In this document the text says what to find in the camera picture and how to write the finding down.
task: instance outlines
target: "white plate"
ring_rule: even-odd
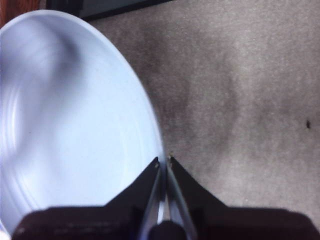
[[[39,10],[0,34],[1,219],[9,233],[34,210],[104,205],[163,159],[139,79],[95,28]]]

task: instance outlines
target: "floor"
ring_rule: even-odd
[[[175,0],[90,23],[196,180],[230,206],[302,212],[320,229],[319,12],[317,0]]]

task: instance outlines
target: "small debris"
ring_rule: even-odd
[[[311,129],[311,122],[308,119],[306,120],[305,125],[307,129]]]

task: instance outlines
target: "gray carpet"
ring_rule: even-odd
[[[299,211],[320,229],[320,1],[176,0],[90,23],[196,180],[228,205]]]

